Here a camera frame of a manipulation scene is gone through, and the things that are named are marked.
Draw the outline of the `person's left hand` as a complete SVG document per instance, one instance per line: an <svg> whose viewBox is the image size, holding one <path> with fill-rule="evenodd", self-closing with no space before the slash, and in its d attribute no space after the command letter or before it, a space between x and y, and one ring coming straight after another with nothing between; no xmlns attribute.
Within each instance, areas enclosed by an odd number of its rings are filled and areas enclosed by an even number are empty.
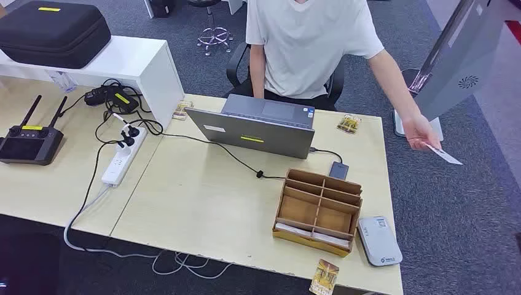
<svg viewBox="0 0 521 295"><path fill-rule="evenodd" d="M441 149L441 142L428 120L421 114L402 119L404 134L413 150L427 150L428 146Z"/></svg>

